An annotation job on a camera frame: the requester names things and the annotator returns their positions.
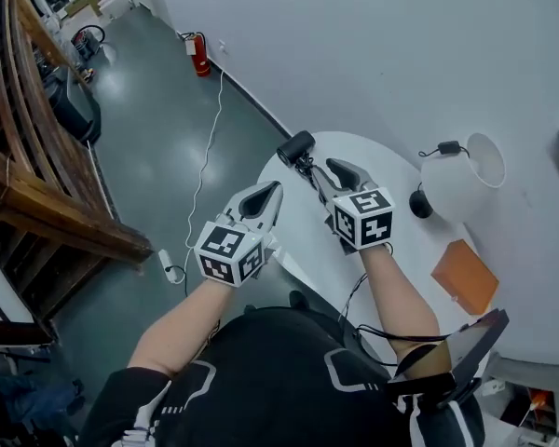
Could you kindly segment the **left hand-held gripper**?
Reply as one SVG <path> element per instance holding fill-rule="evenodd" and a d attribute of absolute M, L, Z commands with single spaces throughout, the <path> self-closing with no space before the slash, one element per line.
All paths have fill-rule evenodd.
<path fill-rule="evenodd" d="M 198 238 L 194 253 L 201 274 L 233 288 L 257 278 L 274 252 L 271 229 L 282 200 L 278 181 L 258 183 L 234 194 L 225 212 L 214 222 L 206 222 Z"/>

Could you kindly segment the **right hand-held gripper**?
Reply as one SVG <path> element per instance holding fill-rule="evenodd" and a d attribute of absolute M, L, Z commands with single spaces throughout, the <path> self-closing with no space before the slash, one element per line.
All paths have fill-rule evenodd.
<path fill-rule="evenodd" d="M 395 204 L 386 187 L 378 187 L 363 168 L 346 160 L 327 158 L 328 169 L 343 189 L 352 194 L 341 196 L 341 188 L 319 166 L 310 173 L 321 203 L 329 212 L 326 223 L 337 235 L 345 254 L 389 243 Z"/>

